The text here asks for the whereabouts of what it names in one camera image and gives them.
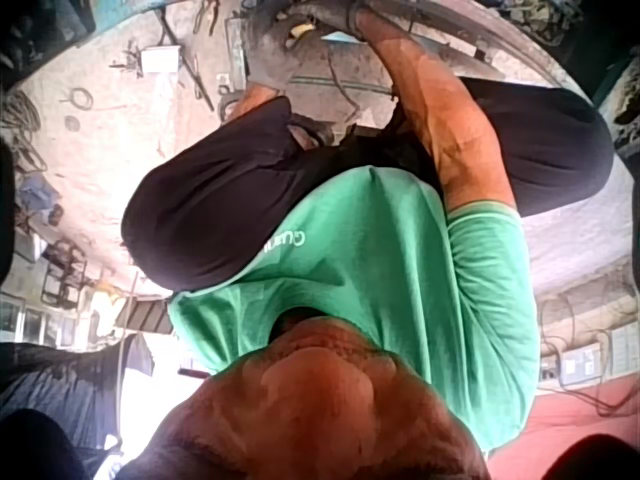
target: green shirt sleeve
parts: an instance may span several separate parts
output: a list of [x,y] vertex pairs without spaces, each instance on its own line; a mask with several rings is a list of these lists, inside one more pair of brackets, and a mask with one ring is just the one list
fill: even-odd
[[524,428],[537,385],[540,346],[527,245],[517,212],[498,202],[461,207],[448,223],[471,414],[478,428],[500,437],[486,439],[493,448]]

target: workshop floor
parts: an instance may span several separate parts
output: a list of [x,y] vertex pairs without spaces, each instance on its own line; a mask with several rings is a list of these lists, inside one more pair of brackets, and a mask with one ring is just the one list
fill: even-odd
[[[168,9],[169,23],[188,57],[198,55],[200,75],[216,106],[220,98],[217,75],[229,72],[223,22],[239,3],[222,2],[212,37],[207,36],[206,27],[192,35],[199,2]],[[34,146],[48,164],[47,179],[62,195],[65,214],[59,230],[74,239],[94,263],[102,264],[106,279],[123,290],[129,290],[136,269],[121,245],[120,221],[136,186],[151,169],[219,126],[217,112],[195,99],[193,82],[184,68],[174,75],[136,78],[133,72],[109,67],[125,61],[123,51],[128,46],[143,49],[156,45],[160,37],[161,27],[153,13],[136,16],[81,48],[68,50],[22,87],[42,119]],[[340,78],[390,85],[368,48],[341,45],[334,47],[333,55]],[[503,54],[494,64],[500,64],[508,81],[545,84]],[[304,73],[330,77],[326,52],[318,52]],[[78,110],[63,102],[76,87],[91,93],[92,110]],[[336,122],[339,127],[352,112],[335,88],[295,85],[287,93],[297,112]],[[362,106],[359,124],[384,126],[394,106],[390,98],[372,93],[352,96]],[[66,116],[78,120],[78,131],[67,129]],[[596,197],[525,221],[536,292],[574,284],[629,255],[630,191],[631,179],[617,161],[610,182]],[[150,281],[139,282],[136,292],[169,293]]]

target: glove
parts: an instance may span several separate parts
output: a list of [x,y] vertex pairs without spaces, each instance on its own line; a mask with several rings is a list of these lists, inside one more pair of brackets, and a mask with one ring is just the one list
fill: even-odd
[[356,13],[361,8],[369,8],[364,0],[309,0],[295,4],[289,11],[313,17],[336,30],[363,40],[356,27]]
[[250,82],[284,90],[311,49],[319,47],[319,31],[305,33],[291,48],[287,47],[291,29],[308,23],[305,15],[290,15],[278,21],[277,14],[290,5],[290,0],[263,0],[245,24],[243,43]]

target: green t-shirt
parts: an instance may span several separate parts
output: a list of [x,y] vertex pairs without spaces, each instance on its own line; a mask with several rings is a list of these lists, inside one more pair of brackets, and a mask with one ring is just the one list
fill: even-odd
[[484,451],[524,427],[539,337],[517,212],[476,202],[447,215],[438,194],[393,168],[324,183],[223,285],[169,305],[212,372],[267,345],[276,318],[312,307],[357,326],[429,382]]

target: man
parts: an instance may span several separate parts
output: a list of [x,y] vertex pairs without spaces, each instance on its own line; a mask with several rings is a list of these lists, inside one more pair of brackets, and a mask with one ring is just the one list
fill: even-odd
[[[127,208],[131,255],[217,374],[121,478],[489,478],[482,452],[521,431],[538,376],[518,212],[598,191],[607,129],[570,92],[459,80],[364,3],[277,21],[288,6],[251,20],[233,120]],[[285,46],[300,14],[388,69],[400,105],[378,137],[295,140],[278,94],[319,48]]]

